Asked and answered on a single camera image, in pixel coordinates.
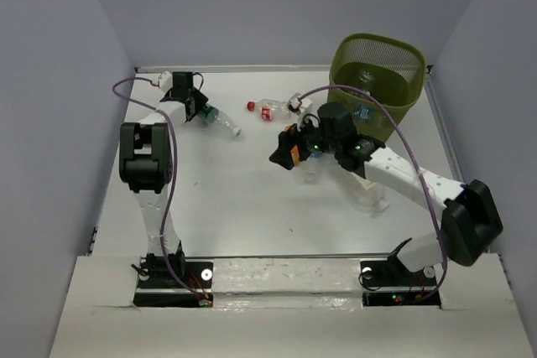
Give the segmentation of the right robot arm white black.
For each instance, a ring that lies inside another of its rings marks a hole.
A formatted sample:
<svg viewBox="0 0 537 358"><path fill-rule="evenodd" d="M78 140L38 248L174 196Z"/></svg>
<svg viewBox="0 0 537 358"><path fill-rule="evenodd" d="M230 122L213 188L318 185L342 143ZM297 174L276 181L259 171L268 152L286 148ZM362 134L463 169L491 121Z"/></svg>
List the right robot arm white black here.
<svg viewBox="0 0 537 358"><path fill-rule="evenodd" d="M328 153L356 176L384 185L428 210L433 231L410 237L391 252L388 278L405 284L416 273L452 261L470 267L503 232L503 223L489 187L474 179L468 184L421 168L374 137L357 132L349 112L329 102L316 114L305 101L297 114L295 133L300 155Z"/></svg>

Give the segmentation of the clear bottle white label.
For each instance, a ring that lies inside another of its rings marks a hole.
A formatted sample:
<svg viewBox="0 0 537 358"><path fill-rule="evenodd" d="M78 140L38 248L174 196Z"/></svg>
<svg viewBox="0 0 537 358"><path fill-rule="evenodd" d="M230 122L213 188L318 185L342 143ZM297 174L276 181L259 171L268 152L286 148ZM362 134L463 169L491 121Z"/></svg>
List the clear bottle white label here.
<svg viewBox="0 0 537 358"><path fill-rule="evenodd" d="M383 185L363 179L356 174L352 174L350 179L350 194L354 205L364 213L377 215L389 206Z"/></svg>

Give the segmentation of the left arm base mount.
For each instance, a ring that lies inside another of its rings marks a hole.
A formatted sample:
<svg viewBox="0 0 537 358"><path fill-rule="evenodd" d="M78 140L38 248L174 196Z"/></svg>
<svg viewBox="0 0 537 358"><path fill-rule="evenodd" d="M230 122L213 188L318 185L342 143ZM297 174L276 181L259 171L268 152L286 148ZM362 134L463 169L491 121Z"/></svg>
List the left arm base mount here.
<svg viewBox="0 0 537 358"><path fill-rule="evenodd" d="M186 259L182 250L164 257L148 253L131 268L137 273L133 304L140 308L211 308L214 263Z"/></svg>

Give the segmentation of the clear jar with residue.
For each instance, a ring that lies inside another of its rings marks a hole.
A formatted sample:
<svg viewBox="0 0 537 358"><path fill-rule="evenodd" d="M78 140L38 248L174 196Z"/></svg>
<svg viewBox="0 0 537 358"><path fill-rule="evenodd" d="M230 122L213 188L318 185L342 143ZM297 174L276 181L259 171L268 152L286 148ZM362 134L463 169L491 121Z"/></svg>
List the clear jar with residue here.
<svg viewBox="0 0 537 358"><path fill-rule="evenodd" d="M326 171L325 159L309 158L302 165L302 179L305 184L318 184L324 179Z"/></svg>

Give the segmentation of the green label water bottle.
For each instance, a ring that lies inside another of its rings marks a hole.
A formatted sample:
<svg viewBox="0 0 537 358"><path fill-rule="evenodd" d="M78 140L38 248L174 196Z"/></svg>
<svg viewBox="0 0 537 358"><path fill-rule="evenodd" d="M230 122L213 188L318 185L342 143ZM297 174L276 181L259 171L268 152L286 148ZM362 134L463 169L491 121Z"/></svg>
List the green label water bottle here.
<svg viewBox="0 0 537 358"><path fill-rule="evenodd" d="M242 129L221 109L206 103L197 113L205 127L218 135L239 138Z"/></svg>

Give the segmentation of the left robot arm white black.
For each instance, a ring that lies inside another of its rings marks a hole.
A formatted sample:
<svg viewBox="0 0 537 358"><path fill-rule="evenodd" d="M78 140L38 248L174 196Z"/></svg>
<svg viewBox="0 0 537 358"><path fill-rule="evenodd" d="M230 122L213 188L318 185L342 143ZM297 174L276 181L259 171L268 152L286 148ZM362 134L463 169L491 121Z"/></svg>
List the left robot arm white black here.
<svg viewBox="0 0 537 358"><path fill-rule="evenodd" d="M242 130L222 110L213 106L195 83L197 73L165 71L143 82L162 93L155 106L123 96L148 110L148 115L120 126L118 172L133 193L142 212L148 251L135 267L151 288L183 288L198 296L201 286L188 282L196 275L187 267L181 239L172 223L171 202L175 192L178 150L175 127L199 119L211 130L222 130L232 139Z"/></svg>

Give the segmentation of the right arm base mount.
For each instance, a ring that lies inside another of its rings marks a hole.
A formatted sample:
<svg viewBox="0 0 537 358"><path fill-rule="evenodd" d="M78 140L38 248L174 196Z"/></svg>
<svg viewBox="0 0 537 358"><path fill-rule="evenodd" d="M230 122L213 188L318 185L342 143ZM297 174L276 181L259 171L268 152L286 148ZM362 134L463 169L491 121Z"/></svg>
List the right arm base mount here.
<svg viewBox="0 0 537 358"><path fill-rule="evenodd" d="M360 261L358 282L362 287L364 307L441 306L440 293L435 290L435 269L427 277L425 269L409 271L397 258L410 238L380 260Z"/></svg>

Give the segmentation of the red label clear bottle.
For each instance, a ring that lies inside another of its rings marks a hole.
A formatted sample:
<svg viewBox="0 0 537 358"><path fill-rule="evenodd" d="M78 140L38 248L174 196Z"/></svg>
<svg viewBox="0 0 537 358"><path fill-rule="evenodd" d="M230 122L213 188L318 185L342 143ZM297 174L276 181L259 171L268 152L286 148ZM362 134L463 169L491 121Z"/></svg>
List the red label clear bottle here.
<svg viewBox="0 0 537 358"><path fill-rule="evenodd" d="M255 113L264 122L287 122L291 118L291 112L283 101L269 99L248 101L246 109Z"/></svg>

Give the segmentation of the orange juice bottle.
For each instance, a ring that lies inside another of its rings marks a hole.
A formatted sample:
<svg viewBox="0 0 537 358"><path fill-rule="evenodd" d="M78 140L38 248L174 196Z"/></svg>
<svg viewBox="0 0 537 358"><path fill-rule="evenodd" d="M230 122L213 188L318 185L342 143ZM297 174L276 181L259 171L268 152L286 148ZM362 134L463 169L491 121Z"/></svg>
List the orange juice bottle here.
<svg viewBox="0 0 537 358"><path fill-rule="evenodd" d="M294 166L298 165L301 162L300 152L297 145L294 145L290 150L290 155L293 160Z"/></svg>

